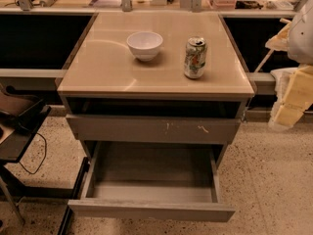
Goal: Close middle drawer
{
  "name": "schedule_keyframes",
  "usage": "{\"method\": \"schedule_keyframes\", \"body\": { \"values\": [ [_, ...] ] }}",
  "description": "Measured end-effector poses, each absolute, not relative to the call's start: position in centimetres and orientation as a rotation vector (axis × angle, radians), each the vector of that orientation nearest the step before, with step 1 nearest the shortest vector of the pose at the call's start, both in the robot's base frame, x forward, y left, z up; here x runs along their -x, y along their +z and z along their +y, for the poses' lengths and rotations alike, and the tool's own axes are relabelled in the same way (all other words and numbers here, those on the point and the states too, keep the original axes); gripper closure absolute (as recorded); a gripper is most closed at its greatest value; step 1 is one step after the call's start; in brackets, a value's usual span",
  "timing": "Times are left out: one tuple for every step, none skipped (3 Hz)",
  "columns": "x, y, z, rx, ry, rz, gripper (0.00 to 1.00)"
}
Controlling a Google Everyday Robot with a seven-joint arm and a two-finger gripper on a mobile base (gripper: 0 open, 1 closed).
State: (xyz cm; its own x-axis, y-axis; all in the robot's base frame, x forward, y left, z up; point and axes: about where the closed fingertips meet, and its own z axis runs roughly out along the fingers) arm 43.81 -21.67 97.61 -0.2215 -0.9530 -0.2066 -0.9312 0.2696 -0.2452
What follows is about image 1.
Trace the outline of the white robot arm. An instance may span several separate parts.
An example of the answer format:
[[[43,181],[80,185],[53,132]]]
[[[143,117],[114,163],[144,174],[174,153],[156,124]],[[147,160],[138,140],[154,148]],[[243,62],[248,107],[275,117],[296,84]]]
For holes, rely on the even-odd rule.
[[[286,51],[288,57],[299,63],[293,72],[282,72],[277,80],[277,101],[274,103],[269,126],[277,131],[292,128],[313,104],[313,0],[307,0],[265,47]]]

